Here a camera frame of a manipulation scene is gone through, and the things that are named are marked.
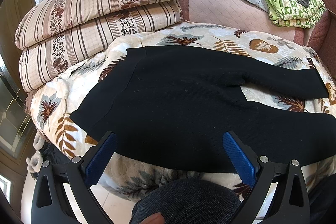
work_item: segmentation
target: striped quilt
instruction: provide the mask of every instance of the striped quilt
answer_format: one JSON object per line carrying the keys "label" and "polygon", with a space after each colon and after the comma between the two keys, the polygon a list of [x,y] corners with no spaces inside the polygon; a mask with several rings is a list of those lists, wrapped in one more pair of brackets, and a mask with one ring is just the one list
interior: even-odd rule
{"label": "striped quilt", "polygon": [[44,0],[16,30],[15,44],[24,50],[22,86],[35,90],[119,36],[159,30],[181,19],[177,0]]}

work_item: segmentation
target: tiled floor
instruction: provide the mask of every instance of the tiled floor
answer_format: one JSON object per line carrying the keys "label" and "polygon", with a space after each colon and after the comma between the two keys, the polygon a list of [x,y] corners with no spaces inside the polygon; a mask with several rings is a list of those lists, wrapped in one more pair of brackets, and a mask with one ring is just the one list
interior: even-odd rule
{"label": "tiled floor", "polygon": [[[24,224],[31,224],[30,215],[31,215],[31,204],[32,204],[34,187],[35,187],[35,181],[28,174],[25,181],[25,187],[22,193],[22,203],[21,203],[21,220]],[[67,193],[73,212],[77,217],[77,220],[82,224],[87,224],[82,212],[80,211],[76,203],[70,185],[64,184],[64,188]],[[112,221],[115,224],[128,224],[128,222],[131,219],[131,213],[134,206],[133,202],[124,200],[109,193],[99,184],[92,186],[91,191],[93,192],[94,196],[96,197],[100,205],[103,207],[107,215],[112,219]]]}
{"label": "tiled floor", "polygon": [[[80,211],[76,203],[70,185],[64,184],[64,188],[68,195],[68,199],[70,201],[73,212],[77,217],[77,220],[82,224],[87,224],[82,212]],[[131,219],[131,213],[134,206],[133,202],[124,200],[109,193],[99,184],[92,186],[91,191],[98,200],[99,204],[103,207],[107,215],[112,219],[115,224],[128,224]]]}

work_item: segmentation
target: sleeve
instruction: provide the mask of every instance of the sleeve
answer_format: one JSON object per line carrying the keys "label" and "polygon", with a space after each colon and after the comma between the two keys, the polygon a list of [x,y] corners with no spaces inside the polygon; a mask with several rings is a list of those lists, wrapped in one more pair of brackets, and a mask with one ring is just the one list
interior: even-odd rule
{"label": "sleeve", "polygon": [[241,65],[245,81],[302,99],[328,98],[328,90],[317,69],[286,69],[253,58],[246,58]]}

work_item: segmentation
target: leaf-patterned blanket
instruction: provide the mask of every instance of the leaf-patterned blanket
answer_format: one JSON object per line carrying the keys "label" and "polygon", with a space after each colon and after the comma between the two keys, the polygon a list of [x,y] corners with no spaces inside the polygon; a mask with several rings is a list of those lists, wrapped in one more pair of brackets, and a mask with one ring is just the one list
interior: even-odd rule
{"label": "leaf-patterned blanket", "polygon": [[[119,37],[105,50],[92,58],[71,66],[64,73],[42,86],[31,102],[31,116],[38,128],[69,158],[82,156],[95,141],[88,137],[69,115],[97,82],[104,79],[114,66],[126,56],[130,47],[181,45],[205,47],[258,59],[288,69],[317,68],[328,91],[329,99],[301,100],[270,92],[254,84],[241,86],[247,100],[296,112],[325,112],[336,115],[336,87],[321,65],[317,54],[288,40],[256,31],[237,30],[214,24],[182,22],[157,32]],[[308,189],[323,177],[335,172],[335,159],[303,167]],[[170,170],[114,154],[100,184],[123,198],[137,201],[161,185],[179,178],[200,178],[233,189],[243,199],[248,186],[237,174],[210,174]],[[272,199],[272,186],[258,218],[262,218]]]}

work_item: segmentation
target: pink sofa cushion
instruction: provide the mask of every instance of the pink sofa cushion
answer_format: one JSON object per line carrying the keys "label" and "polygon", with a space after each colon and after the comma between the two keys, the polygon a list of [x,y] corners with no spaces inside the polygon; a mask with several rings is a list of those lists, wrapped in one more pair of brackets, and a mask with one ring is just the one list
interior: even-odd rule
{"label": "pink sofa cushion", "polygon": [[316,52],[318,52],[327,36],[330,19],[330,12],[326,10],[314,27],[304,29],[303,44],[305,46],[312,47]]}
{"label": "pink sofa cushion", "polygon": [[303,29],[278,27],[268,13],[245,0],[179,0],[184,20],[260,31],[303,44]]}

